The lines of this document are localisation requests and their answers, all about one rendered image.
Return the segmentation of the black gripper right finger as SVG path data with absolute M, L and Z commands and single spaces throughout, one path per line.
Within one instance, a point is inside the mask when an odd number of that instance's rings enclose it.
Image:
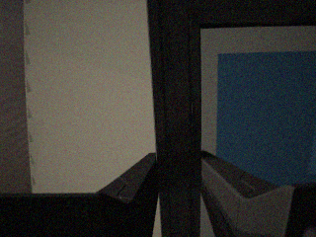
M 316 183 L 279 187 L 201 151 L 200 193 L 215 237 L 302 237 Z

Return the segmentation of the dark grey flat panel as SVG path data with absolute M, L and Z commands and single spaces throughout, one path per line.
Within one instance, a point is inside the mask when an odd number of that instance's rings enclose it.
M 24 0 L 33 194 L 96 193 L 156 153 L 146 0 Z

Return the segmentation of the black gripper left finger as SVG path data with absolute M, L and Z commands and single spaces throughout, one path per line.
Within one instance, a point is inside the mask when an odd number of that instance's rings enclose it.
M 96 193 L 0 193 L 0 237 L 152 237 L 156 153 Z

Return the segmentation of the black picture frame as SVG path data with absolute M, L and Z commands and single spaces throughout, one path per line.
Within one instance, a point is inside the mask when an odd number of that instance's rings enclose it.
M 316 0 L 146 0 L 161 237 L 215 237 L 201 151 L 316 183 Z

